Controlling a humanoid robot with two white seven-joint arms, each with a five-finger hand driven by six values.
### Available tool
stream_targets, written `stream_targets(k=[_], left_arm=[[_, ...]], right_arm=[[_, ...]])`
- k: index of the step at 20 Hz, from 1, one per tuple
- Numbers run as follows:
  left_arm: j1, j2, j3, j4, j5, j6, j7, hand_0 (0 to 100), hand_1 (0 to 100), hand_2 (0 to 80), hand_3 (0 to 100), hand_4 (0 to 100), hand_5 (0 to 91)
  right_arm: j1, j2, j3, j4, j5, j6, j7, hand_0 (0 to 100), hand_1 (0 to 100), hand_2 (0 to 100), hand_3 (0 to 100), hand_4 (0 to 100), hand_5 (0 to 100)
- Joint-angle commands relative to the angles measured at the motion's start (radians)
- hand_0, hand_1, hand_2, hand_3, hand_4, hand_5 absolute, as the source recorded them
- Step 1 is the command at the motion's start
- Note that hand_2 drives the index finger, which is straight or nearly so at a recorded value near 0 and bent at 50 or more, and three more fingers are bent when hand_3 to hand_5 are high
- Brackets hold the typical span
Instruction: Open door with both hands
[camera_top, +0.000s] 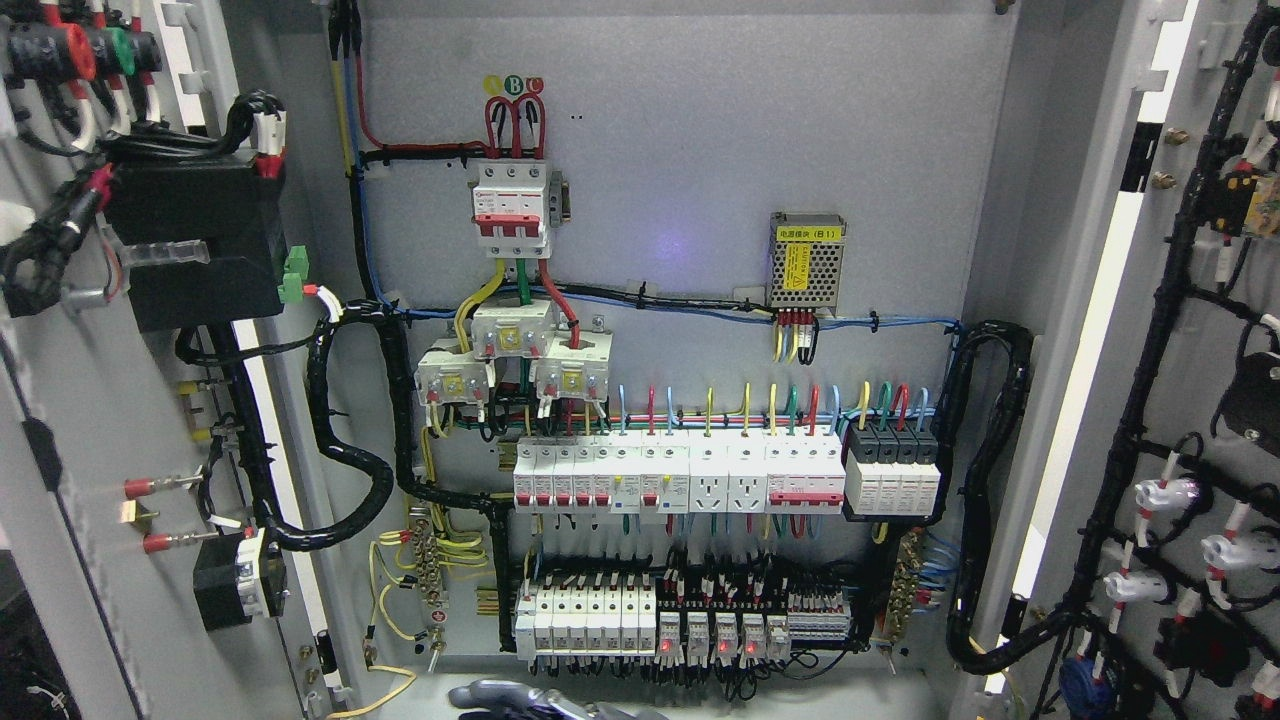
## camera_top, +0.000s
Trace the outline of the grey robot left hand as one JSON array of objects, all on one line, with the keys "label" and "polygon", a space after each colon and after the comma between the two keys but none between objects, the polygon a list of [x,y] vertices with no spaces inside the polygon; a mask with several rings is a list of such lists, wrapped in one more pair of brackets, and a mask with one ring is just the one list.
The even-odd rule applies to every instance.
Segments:
[{"label": "grey robot left hand", "polygon": [[458,719],[667,719],[652,708],[628,714],[608,703],[577,703],[556,689],[517,682],[475,680],[452,688],[448,701]]}]

